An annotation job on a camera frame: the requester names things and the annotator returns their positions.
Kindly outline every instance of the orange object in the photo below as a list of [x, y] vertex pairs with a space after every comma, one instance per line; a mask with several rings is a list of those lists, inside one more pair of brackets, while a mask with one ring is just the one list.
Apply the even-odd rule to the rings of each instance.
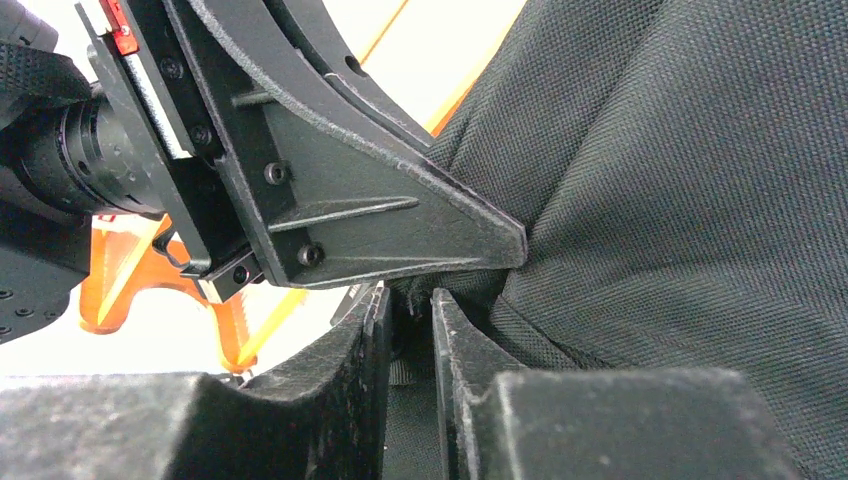
[[101, 0], [101, 6], [104, 7], [106, 17], [114, 29], [112, 38], [115, 39], [118, 51], [123, 56], [137, 52], [138, 39], [135, 38], [135, 34], [130, 29], [130, 23], [127, 21], [127, 16], [124, 14], [120, 2], [118, 0], [106, 0], [106, 5], [103, 5], [102, 2], [103, 0]]
[[[211, 304], [203, 298], [192, 280], [181, 277], [165, 257], [151, 248], [153, 239], [170, 224], [165, 217], [161, 222], [149, 222], [138, 232], [92, 229], [91, 274], [82, 283], [80, 326], [91, 333], [113, 333], [127, 320], [138, 292], [149, 288], [183, 292], [205, 306], [214, 317], [220, 340], [221, 364], [230, 372], [243, 373], [256, 364], [259, 349], [301, 303], [306, 293], [289, 291], [257, 334], [250, 336], [241, 293], [224, 304]], [[188, 259], [188, 253], [180, 242], [171, 242], [168, 251], [179, 261]]]

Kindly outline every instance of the black cloth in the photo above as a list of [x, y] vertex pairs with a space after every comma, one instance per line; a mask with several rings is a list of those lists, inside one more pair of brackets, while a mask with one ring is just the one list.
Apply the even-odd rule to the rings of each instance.
[[848, 2], [529, 0], [431, 158], [527, 226], [449, 288], [539, 368], [746, 373], [848, 478]]

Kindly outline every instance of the black cylinder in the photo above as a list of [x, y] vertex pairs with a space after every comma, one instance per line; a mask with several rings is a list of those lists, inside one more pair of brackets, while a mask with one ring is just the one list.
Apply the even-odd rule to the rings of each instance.
[[38, 114], [19, 135], [21, 170], [34, 193], [56, 208], [92, 215], [163, 211], [105, 99]]

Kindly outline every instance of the screw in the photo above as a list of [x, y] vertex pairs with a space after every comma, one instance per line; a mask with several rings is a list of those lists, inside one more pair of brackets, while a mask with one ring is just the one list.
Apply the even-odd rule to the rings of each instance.
[[159, 70], [162, 72], [162, 75], [165, 75], [165, 78], [171, 80], [179, 80], [183, 78], [183, 74], [185, 73], [180, 62], [171, 57], [165, 57], [159, 62]]
[[194, 142], [195, 145], [209, 145], [212, 143], [212, 132], [203, 125], [195, 125], [192, 127], [189, 135], [191, 135], [191, 141]]
[[324, 251], [318, 245], [304, 245], [297, 252], [297, 261], [304, 267], [315, 267], [324, 259]]
[[233, 270], [233, 281], [236, 282], [236, 284], [241, 285], [246, 282], [248, 278], [250, 278], [250, 274], [247, 273], [247, 269], [243, 266], [239, 265], [235, 270]]
[[280, 163], [269, 163], [265, 166], [265, 181], [271, 185], [280, 185], [286, 181], [286, 169]]

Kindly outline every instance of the red clip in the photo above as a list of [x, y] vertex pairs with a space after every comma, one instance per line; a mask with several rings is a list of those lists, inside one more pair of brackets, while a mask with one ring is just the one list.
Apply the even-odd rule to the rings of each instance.
[[106, 16], [110, 17], [109, 21], [115, 29], [112, 32], [112, 38], [115, 39], [115, 45], [118, 47], [118, 51], [123, 56], [137, 52], [138, 40], [135, 38], [132, 30], [130, 30], [130, 24], [127, 21], [127, 16], [124, 15], [124, 10], [121, 8], [120, 2], [118, 0], [105, 0], [105, 3], [104, 10], [106, 11]]

